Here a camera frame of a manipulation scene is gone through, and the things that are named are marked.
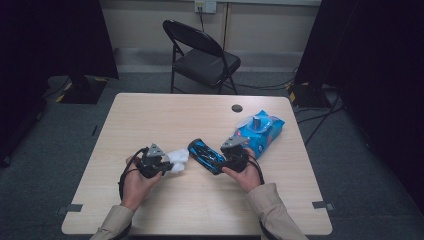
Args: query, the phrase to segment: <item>chair backrest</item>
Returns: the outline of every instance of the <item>chair backrest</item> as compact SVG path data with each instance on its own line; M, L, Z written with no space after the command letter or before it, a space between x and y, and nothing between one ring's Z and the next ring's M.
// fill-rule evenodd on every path
M224 55L221 46L208 34L198 29L174 20L165 20L163 22L163 29L176 46L178 44L175 41L178 41L216 57L223 57Z

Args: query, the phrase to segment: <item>blue wipes package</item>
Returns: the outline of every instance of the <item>blue wipes package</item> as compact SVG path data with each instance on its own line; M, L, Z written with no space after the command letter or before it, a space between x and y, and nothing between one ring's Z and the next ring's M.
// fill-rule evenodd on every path
M274 139L280 135L283 125L283 120L269 116L261 110L255 116L247 117L237 124L237 130L233 136L249 138L249 141L245 143L246 147L251 148L255 152L256 159L259 159Z

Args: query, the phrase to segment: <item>shirt cuff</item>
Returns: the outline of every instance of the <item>shirt cuff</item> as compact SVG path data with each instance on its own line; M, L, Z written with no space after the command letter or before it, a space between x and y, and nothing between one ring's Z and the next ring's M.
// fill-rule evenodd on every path
M277 185L275 183L267 183L254 188L247 193L246 198L257 216L262 214L264 209L283 202L278 195Z
M114 205L104 220L101 229L119 235L131 223L134 212L124 206Z

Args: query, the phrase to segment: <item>long sleeve shirt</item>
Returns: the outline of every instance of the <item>long sleeve shirt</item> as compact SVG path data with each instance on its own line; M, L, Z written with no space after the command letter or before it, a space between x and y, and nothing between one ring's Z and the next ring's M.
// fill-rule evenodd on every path
M256 187L247 193L247 202L265 228L277 239L307 239L293 222L277 192L275 183ZM124 206L113 206L92 240L113 239L130 224L134 212Z

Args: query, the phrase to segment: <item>gray carpet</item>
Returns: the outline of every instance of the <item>gray carpet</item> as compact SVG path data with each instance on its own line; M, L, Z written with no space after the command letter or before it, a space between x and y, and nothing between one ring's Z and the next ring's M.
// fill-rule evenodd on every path
M292 77L292 73L241 72L234 79L238 84L269 86ZM51 78L49 91L65 80ZM216 93L182 78L178 83L190 93ZM88 239L64 235L64 215L56 211L72 201L115 95L166 93L169 84L170 73L122 73L120 80L107 84L96 105L55 103L60 92L48 97L41 120L11 155L11 166L0 169L0 239ZM284 89L238 89L241 95L287 96ZM227 89L223 93L232 94ZM327 94L331 101L336 99L335 92ZM296 116L302 120L323 113L309 110ZM319 121L299 124L305 140ZM361 128L346 110L325 120L307 151L324 200L336 208L329 212L333 232L310 239L424 239L423 216L392 172L367 148Z

